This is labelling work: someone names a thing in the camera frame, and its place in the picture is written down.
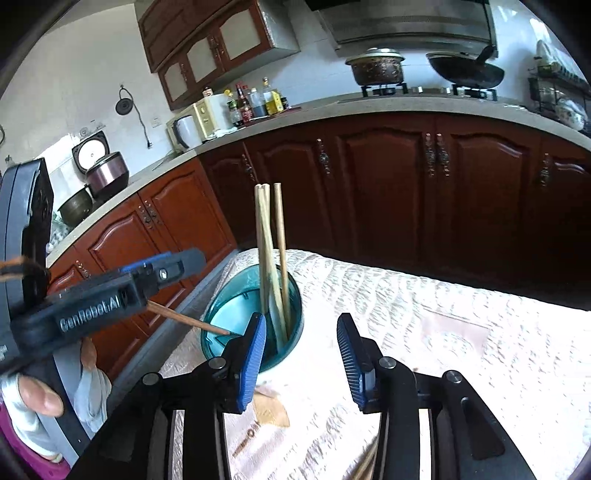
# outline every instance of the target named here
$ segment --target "metal screw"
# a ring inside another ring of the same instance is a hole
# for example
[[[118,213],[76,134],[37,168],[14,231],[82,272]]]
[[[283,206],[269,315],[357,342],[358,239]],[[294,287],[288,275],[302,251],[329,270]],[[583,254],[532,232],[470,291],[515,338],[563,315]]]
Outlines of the metal screw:
[[[155,385],[160,381],[160,376],[158,374],[152,373],[152,374],[145,374],[144,377],[142,378],[142,383],[144,385]]]
[[[207,364],[214,370],[220,370],[226,366],[226,361],[221,356],[215,356]]]
[[[447,378],[451,383],[459,383],[464,380],[464,377],[460,372],[456,372],[455,370],[450,370],[445,374],[445,378]]]
[[[394,368],[396,366],[396,360],[391,356],[383,356],[378,363],[383,368]]]

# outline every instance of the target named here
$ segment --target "floor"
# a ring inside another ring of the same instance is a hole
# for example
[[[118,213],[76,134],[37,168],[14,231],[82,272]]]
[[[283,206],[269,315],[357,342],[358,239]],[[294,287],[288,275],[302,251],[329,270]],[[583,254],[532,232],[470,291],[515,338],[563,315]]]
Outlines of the floor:
[[[228,262],[237,254],[237,251],[228,255],[214,270],[205,277],[201,283],[183,300],[176,308],[177,312],[191,318],[199,319],[204,313],[209,300],[217,286],[220,275]],[[135,354],[121,374],[113,382],[113,390],[107,402],[108,412],[121,403],[125,395],[146,373],[157,372],[164,364],[173,350],[187,335],[191,329],[174,320],[167,319],[158,330],[149,338],[142,348]]]

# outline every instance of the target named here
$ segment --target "cooking oil bottle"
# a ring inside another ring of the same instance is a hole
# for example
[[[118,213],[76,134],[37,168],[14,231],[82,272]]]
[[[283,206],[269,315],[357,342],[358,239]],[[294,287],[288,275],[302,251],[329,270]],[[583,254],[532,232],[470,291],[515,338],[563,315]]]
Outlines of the cooking oil bottle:
[[[269,115],[275,115],[283,111],[283,104],[281,103],[281,96],[276,90],[273,90],[269,85],[269,79],[267,77],[262,80],[263,88],[262,94],[265,99],[265,107]]]

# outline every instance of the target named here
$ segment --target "stove burner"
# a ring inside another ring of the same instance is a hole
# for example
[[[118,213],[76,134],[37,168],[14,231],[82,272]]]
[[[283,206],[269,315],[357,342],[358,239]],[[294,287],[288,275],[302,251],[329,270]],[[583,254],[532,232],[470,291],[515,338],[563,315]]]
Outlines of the stove burner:
[[[406,95],[408,93],[408,86],[404,82],[397,83],[396,85],[393,85],[393,86],[380,85],[379,88],[371,89],[371,92],[372,92],[372,95],[377,95],[377,96],[392,96],[392,95],[396,95],[396,90],[398,90],[396,87],[402,87],[402,93],[404,95]],[[361,92],[363,93],[364,97],[368,96],[368,89],[370,89],[370,88],[371,87],[368,85],[364,85],[361,87]]]
[[[468,95],[469,97],[472,98],[479,98],[482,100],[487,100],[488,99],[488,94],[487,92],[490,92],[492,95],[491,100],[493,102],[497,102],[498,101],[498,96],[496,94],[496,90],[494,88],[491,89],[487,89],[487,90],[479,90],[479,89],[473,89],[473,88],[465,88],[462,85],[456,85],[455,83],[452,85],[452,89],[453,89],[453,94],[454,95],[460,95],[457,91],[458,88],[464,88],[463,90],[463,95]]]

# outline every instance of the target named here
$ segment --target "gas stove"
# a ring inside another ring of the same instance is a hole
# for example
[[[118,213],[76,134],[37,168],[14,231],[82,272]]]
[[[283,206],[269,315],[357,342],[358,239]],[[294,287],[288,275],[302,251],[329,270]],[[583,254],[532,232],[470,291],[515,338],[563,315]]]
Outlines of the gas stove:
[[[380,86],[362,86],[362,98],[341,100],[339,103],[353,102],[356,100],[363,100],[369,98],[391,97],[391,96],[458,96],[464,98],[476,98],[480,100],[490,100],[491,102],[498,101],[498,95],[495,89],[478,90],[459,85],[451,85],[449,87],[426,88],[422,86],[409,87],[406,83],[398,83],[396,85],[380,85]]]

